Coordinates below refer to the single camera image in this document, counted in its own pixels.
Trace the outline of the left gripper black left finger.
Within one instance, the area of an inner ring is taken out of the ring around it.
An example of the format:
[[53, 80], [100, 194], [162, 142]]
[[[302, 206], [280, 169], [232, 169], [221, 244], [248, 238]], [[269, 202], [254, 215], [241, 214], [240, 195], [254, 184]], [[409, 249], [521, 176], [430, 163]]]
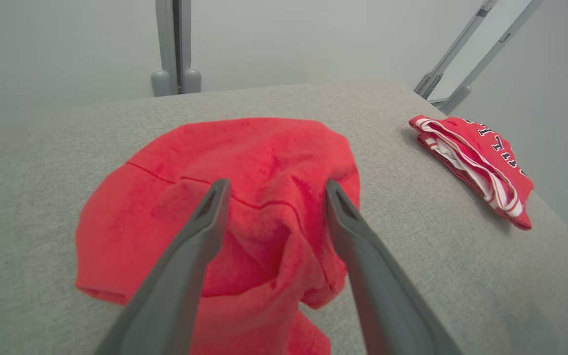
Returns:
[[230, 196], [227, 179], [208, 189], [97, 346], [97, 355], [189, 353], [205, 272], [222, 245]]

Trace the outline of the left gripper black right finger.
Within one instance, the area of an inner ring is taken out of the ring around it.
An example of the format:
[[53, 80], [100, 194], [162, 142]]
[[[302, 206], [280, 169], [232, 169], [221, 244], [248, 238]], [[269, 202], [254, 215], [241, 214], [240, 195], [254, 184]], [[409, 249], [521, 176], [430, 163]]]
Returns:
[[332, 179], [325, 187], [325, 213], [334, 249], [347, 266], [367, 353], [460, 355], [438, 317]]

